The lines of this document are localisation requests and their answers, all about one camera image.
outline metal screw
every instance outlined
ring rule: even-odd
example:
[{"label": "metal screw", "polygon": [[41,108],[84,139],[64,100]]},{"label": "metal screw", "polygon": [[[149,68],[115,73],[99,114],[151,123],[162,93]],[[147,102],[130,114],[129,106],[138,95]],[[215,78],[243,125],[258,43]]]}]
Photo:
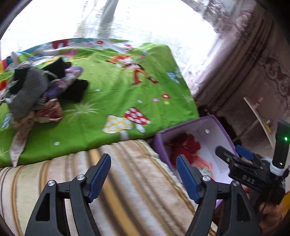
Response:
[{"label": "metal screw", "polygon": [[77,180],[83,180],[84,178],[85,178],[84,175],[78,175],[78,176],[77,176]]},{"label": "metal screw", "polygon": [[53,186],[55,184],[55,182],[53,180],[50,180],[47,184],[48,184],[48,186]]},{"label": "metal screw", "polygon": [[238,181],[233,181],[233,186],[239,186],[240,185],[240,183],[238,182]]},{"label": "metal screw", "polygon": [[207,175],[203,176],[202,179],[203,179],[204,181],[206,181],[206,182],[208,182],[208,181],[211,180],[211,178],[210,178],[209,176],[207,176]]}]

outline red yarn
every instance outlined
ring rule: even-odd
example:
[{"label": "red yarn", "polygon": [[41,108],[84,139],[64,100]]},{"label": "red yarn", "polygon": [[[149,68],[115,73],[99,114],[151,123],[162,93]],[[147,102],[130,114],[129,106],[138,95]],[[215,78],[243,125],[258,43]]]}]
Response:
[{"label": "red yarn", "polygon": [[171,146],[170,162],[173,166],[176,165],[176,158],[178,155],[183,154],[188,162],[193,163],[195,156],[194,154],[200,150],[200,143],[195,141],[192,134],[182,133],[174,138],[170,143],[165,145]]}]

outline pink cloth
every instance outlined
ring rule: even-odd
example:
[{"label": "pink cloth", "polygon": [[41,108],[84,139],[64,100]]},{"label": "pink cloth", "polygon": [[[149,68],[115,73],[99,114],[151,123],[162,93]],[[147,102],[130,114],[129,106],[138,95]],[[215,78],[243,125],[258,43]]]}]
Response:
[{"label": "pink cloth", "polygon": [[193,160],[194,161],[191,163],[191,165],[197,167],[203,176],[208,175],[209,177],[215,179],[213,175],[212,162],[207,162],[199,156],[194,156]]}]

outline human hand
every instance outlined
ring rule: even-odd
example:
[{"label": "human hand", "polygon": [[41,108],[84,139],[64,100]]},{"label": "human hand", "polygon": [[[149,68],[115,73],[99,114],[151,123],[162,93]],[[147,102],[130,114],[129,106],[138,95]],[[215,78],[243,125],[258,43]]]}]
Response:
[{"label": "human hand", "polygon": [[263,234],[267,234],[271,230],[275,229],[282,220],[282,205],[276,205],[273,203],[262,203],[259,207],[259,211],[262,212],[263,218],[259,223]]}]

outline red and white mushroom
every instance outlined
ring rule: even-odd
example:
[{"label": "red and white mushroom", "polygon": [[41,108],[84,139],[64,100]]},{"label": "red and white mushroom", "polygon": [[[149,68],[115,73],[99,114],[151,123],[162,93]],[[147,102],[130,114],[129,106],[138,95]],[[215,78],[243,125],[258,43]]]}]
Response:
[{"label": "red and white mushroom", "polygon": [[125,117],[135,123],[136,129],[140,133],[146,133],[143,125],[151,124],[151,121],[144,116],[136,107],[131,107],[125,111]]}]

